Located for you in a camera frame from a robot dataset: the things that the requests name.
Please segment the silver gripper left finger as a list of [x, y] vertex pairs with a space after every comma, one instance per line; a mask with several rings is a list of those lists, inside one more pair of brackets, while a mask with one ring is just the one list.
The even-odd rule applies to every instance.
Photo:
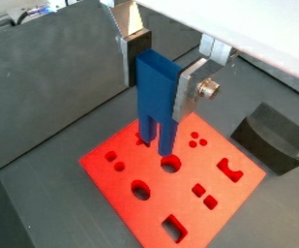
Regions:
[[145, 27], [138, 3], [127, 0], [101, 0], [115, 30], [115, 40], [122, 54], [123, 81], [127, 87], [137, 85], [137, 56], [151, 48], [151, 31]]

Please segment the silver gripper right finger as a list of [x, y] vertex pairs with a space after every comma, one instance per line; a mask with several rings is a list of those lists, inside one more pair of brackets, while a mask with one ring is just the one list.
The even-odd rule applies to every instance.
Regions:
[[218, 39], [203, 34], [198, 49], [201, 56], [182, 70], [173, 110], [173, 119], [181, 123], [194, 112], [201, 97], [213, 100], [221, 85], [214, 75], [237, 58], [238, 50]]

